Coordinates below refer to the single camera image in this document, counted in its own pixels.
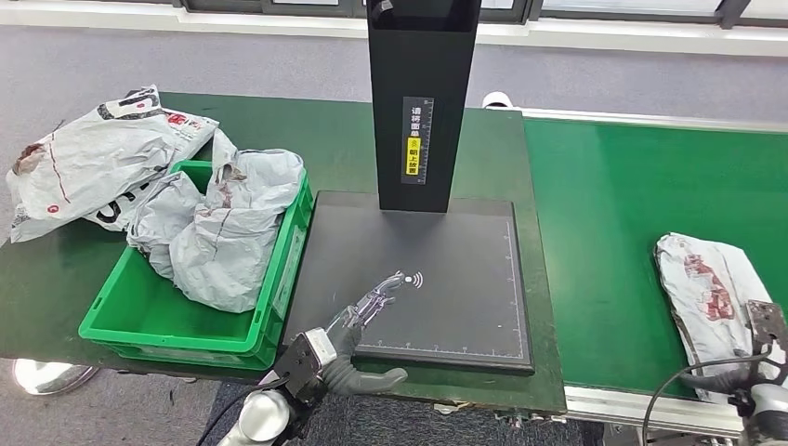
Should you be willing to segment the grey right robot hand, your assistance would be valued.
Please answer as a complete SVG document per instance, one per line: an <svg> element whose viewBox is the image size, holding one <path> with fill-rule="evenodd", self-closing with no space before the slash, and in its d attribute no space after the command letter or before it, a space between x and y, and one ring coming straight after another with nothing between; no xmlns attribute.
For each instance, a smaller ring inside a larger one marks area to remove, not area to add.
<svg viewBox="0 0 788 446"><path fill-rule="evenodd" d="M733 394L737 389L744 389L749 378L750 372L747 368L737 368L711 376L683 373L678 377L684 386L694 389L701 399L709 393Z"/></svg>

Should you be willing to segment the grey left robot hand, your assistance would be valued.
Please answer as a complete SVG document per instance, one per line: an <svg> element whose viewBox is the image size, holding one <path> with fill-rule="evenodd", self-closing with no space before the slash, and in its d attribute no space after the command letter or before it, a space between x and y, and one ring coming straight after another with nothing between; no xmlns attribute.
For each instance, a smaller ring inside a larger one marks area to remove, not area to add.
<svg viewBox="0 0 788 446"><path fill-rule="evenodd" d="M390 391L408 377L402 368L384 373L359 371L352 357L369 323L395 300L392 292L405 282L405 274L397 271L367 292L356 304L338 313L326 328L336 351L336 359L322 368L322 381L330 393L339 395L372 395Z"/></svg>

